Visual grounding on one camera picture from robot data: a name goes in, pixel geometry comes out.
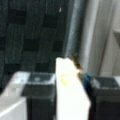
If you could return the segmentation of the orange-tipped gripper left finger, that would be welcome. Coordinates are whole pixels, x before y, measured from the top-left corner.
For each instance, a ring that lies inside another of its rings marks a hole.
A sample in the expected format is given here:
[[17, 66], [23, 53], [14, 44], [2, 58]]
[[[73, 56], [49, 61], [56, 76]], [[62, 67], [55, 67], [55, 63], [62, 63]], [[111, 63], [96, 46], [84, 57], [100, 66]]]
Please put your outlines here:
[[54, 120], [55, 74], [16, 72], [0, 95], [0, 120]]

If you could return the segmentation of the orange-tipped gripper right finger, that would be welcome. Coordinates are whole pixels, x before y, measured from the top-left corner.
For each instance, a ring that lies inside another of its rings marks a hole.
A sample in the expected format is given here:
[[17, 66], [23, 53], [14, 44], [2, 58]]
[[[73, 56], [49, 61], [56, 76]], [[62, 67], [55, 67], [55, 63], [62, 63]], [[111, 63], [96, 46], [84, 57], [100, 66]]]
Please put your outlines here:
[[120, 76], [93, 77], [88, 95], [89, 120], [120, 120]]

